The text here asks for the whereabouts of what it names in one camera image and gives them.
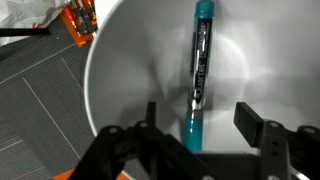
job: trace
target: teal marker cap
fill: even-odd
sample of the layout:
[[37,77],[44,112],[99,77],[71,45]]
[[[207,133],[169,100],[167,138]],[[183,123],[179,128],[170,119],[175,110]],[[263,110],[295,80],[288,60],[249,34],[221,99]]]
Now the teal marker cap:
[[202,150],[202,129],[203,119],[186,118],[184,145],[191,152],[199,152]]
[[211,0],[200,0],[197,2],[196,14],[197,18],[213,18],[214,2]]

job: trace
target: orange object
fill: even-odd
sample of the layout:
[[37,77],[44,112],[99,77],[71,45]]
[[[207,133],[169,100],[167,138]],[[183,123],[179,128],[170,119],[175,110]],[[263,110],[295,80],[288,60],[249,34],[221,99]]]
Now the orange object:
[[67,172],[58,174],[53,177],[53,180],[68,180],[72,173],[73,173],[73,170],[69,170]]
[[65,6],[65,7],[63,8],[63,10],[64,10],[64,12],[66,13],[67,17],[69,18],[69,20],[70,20],[71,22],[74,22],[73,15],[72,15],[69,7],[68,7],[68,6]]
[[[70,176],[72,175],[73,171],[74,170],[72,169],[72,170],[66,171],[64,173],[58,174],[53,177],[53,180],[68,180],[70,178]],[[117,177],[117,180],[129,180],[129,178],[126,175],[124,175],[123,173],[121,173]]]
[[[89,7],[93,10],[93,5],[92,5],[91,0],[86,0],[86,1],[88,3]],[[96,14],[94,13],[94,10],[92,12],[92,20],[93,20],[93,23],[97,24],[97,21],[96,21],[97,17],[96,17]]]
[[[66,25],[69,33],[71,34],[73,40],[76,42],[77,46],[79,48],[83,47],[84,44],[86,44],[87,42],[90,42],[93,40],[93,36],[92,34],[88,34],[88,35],[79,35],[80,33],[75,29],[75,27],[73,26],[72,23],[70,23],[70,17],[68,15],[68,13],[66,12],[66,10],[62,11],[60,13],[60,17],[62,18],[64,24]],[[75,22],[75,26],[80,25],[79,21],[77,19],[74,19],[72,17],[72,19]]]

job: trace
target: marker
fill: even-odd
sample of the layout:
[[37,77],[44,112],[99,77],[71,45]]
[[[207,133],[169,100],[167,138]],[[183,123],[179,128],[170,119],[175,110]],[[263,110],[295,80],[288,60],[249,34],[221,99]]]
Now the marker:
[[202,150],[205,87],[209,70],[213,17],[214,2],[198,1],[194,23],[188,109],[184,129],[184,145],[193,152]]

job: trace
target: floor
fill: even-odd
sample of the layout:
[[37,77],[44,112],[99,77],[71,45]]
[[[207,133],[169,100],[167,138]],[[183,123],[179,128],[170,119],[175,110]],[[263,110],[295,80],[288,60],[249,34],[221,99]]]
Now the floor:
[[0,47],[0,179],[43,180],[75,168],[92,142],[83,98],[90,45],[58,17],[50,36]]

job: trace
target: white bowl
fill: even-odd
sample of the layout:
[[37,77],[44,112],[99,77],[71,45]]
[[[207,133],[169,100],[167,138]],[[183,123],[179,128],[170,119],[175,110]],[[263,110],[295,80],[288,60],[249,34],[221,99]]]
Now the white bowl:
[[[295,130],[320,127],[320,1],[216,3],[203,149],[251,151],[233,125],[235,104]],[[180,139],[185,118],[194,0],[125,0],[103,23],[86,66],[93,132],[143,120]]]

